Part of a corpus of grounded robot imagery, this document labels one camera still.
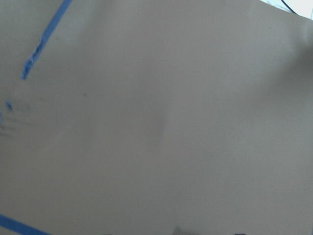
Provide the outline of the brown paper table cover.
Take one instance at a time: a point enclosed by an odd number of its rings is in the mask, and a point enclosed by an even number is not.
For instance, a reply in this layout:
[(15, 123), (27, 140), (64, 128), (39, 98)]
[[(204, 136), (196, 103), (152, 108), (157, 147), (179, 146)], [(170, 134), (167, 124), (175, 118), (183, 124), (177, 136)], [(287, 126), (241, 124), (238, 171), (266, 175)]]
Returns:
[(310, 235), (313, 23), (259, 0), (0, 3), (0, 213), (51, 235)]

